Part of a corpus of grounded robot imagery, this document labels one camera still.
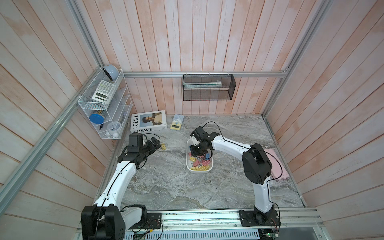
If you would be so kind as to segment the white plastic storage box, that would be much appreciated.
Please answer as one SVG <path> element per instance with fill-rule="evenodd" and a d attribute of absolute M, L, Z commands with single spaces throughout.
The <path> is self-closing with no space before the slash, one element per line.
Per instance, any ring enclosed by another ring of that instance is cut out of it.
<path fill-rule="evenodd" d="M 200 156 L 200 157 L 193 157 L 191 154 L 191 146 L 192 141 L 187 140 L 186 143 L 186 167 L 187 170 L 194 174 L 205 174 L 208 173 L 213 169 L 214 163 L 213 158 L 209 158 L 211 156 L 210 153 Z"/>

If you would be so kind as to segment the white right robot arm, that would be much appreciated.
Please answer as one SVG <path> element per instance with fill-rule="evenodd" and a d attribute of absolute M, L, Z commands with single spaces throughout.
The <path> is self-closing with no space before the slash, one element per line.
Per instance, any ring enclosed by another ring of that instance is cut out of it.
<path fill-rule="evenodd" d="M 281 226 L 280 210 L 270 200 L 269 181 L 272 168 L 267 153 L 259 144 L 245 145 L 224 138 L 221 134 L 207 133 L 202 127 L 192 131 L 190 152 L 193 157 L 205 156 L 212 151 L 224 152 L 242 161 L 247 179 L 253 183 L 255 203 L 252 211 L 239 210 L 243 227 Z"/>

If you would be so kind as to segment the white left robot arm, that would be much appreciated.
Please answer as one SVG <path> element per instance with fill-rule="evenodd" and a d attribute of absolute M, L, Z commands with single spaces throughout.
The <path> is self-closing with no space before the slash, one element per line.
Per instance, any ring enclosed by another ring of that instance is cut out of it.
<path fill-rule="evenodd" d="M 149 225 L 144 205 L 122 207 L 125 191 L 136 172 L 143 167 L 150 155 L 161 147 L 161 138 L 153 134 L 133 133 L 129 144 L 118 157 L 116 170 L 100 197 L 81 213 L 84 240 L 122 240 L 126 230 Z"/>

